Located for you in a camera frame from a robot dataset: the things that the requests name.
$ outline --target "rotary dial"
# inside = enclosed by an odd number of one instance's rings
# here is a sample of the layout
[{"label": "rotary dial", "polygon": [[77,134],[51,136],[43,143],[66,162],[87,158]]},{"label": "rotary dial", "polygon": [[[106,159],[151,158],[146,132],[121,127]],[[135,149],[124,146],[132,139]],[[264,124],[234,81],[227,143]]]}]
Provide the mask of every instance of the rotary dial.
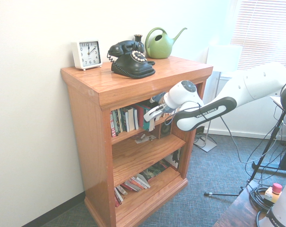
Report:
[{"label": "rotary dial", "polygon": [[140,62],[140,63],[144,63],[144,62],[147,62],[147,59],[146,57],[139,51],[132,51],[131,52],[131,57],[137,61],[137,62]]}]

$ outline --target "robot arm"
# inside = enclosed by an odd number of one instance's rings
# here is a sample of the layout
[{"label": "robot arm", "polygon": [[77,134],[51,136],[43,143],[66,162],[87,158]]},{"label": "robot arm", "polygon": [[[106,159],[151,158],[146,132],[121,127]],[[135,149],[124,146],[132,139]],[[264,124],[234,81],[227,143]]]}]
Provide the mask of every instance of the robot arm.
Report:
[{"label": "robot arm", "polygon": [[286,68],[273,62],[261,65],[230,79],[218,96],[204,105],[193,83],[184,80],[173,86],[159,101],[159,106],[144,115],[146,121],[171,113],[179,129],[191,131],[200,124],[220,117],[241,105],[276,93],[281,89],[281,103],[286,110]]}]

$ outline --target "white alarm clock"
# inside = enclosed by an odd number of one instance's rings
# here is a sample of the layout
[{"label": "white alarm clock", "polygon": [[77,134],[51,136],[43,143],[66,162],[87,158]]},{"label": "white alarm clock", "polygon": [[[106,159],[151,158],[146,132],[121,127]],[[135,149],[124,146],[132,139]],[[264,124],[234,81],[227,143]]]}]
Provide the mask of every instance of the white alarm clock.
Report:
[{"label": "white alarm clock", "polygon": [[103,64],[98,40],[77,40],[71,42],[75,67],[86,70]]}]

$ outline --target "window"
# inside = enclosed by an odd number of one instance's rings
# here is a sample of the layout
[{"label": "window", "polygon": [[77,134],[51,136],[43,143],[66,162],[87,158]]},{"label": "window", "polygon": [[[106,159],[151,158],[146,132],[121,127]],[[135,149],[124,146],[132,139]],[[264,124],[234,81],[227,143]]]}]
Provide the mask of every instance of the window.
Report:
[{"label": "window", "polygon": [[231,44],[243,46],[240,70],[272,61],[286,67],[286,0],[242,0]]}]

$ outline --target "rotary telephone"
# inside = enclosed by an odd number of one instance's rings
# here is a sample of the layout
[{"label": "rotary telephone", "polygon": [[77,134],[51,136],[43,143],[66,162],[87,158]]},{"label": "rotary telephone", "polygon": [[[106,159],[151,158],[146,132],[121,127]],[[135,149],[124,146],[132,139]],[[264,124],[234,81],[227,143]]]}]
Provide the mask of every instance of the rotary telephone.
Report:
[{"label": "rotary telephone", "polygon": [[136,41],[123,41],[110,47],[107,58],[112,62],[111,71],[130,77],[140,79],[155,74],[152,68],[154,61],[147,61],[144,56],[144,45]]}]

